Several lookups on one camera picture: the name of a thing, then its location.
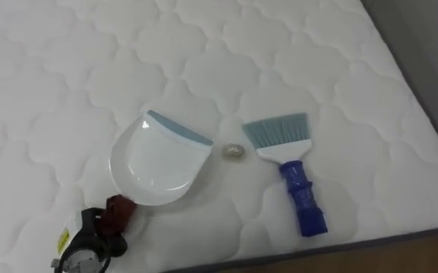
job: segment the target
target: blue brush handle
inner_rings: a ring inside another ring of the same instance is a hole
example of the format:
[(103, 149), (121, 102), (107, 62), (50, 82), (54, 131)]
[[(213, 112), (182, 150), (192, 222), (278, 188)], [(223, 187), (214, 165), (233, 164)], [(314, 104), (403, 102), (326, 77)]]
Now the blue brush handle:
[(279, 167), (279, 171), (286, 179), (288, 192), (295, 201), (301, 235), (311, 237), (328, 232), (323, 212), (317, 206), (311, 190), (312, 183), (304, 173), (303, 162), (299, 160), (286, 162)]

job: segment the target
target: dustpan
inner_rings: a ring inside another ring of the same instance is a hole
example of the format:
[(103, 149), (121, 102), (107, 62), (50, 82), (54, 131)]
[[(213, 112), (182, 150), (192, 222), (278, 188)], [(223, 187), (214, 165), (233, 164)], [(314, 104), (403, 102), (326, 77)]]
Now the dustpan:
[(115, 186), (136, 204), (173, 202), (190, 189), (212, 144), (206, 137), (148, 111), (112, 148), (109, 167)]

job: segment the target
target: quilted mattress cover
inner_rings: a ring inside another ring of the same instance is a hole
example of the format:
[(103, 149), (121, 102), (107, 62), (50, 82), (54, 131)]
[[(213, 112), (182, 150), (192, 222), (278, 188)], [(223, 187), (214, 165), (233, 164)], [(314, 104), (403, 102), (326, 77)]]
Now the quilted mattress cover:
[[(0, 272), (51, 271), (67, 217), (117, 193), (112, 145), (151, 108), (215, 148), (182, 199), (140, 208), (114, 272), (438, 228), (438, 136), (360, 1), (0, 0)], [(298, 111), (329, 226), (308, 239), (241, 131)]]

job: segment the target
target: red part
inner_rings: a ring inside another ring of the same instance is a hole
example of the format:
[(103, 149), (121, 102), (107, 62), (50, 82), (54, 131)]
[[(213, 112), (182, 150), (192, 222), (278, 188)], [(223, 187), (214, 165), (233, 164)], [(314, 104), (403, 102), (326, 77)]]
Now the red part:
[(137, 204), (121, 194), (106, 201), (106, 209), (96, 223), (97, 232), (104, 235), (119, 235), (125, 231)]

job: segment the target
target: hand brush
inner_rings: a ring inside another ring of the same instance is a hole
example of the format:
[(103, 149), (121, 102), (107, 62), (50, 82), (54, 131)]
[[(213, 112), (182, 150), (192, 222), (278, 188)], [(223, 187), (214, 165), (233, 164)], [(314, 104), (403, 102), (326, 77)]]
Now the hand brush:
[(301, 158), (310, 148), (311, 139), (306, 113), (269, 118), (244, 124), (242, 129), (259, 157), (280, 164), (288, 192), (296, 206), (301, 235), (311, 237), (328, 232), (323, 212), (315, 202)]

